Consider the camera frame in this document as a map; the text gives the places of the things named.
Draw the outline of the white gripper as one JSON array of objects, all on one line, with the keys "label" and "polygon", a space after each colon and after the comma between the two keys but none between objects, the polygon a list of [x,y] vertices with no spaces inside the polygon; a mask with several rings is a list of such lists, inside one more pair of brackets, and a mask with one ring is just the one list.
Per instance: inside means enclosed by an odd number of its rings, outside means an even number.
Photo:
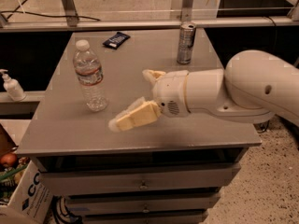
[{"label": "white gripper", "polygon": [[128,131],[155,122],[162,113],[169,118],[186,117],[189,114],[185,101],[187,70],[166,73],[146,69],[144,79],[152,86],[154,101],[140,97],[108,123],[112,132]]}]

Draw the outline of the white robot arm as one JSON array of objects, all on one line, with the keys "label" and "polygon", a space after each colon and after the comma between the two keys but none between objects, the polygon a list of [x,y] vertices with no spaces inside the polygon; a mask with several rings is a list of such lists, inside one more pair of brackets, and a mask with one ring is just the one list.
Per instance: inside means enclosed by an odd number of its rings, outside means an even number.
[{"label": "white robot arm", "polygon": [[148,125],[161,115],[206,113],[218,119],[263,123],[278,115],[299,125],[299,69],[260,50],[237,53],[225,68],[164,72],[145,70],[153,99],[141,97],[108,127],[113,132]]}]

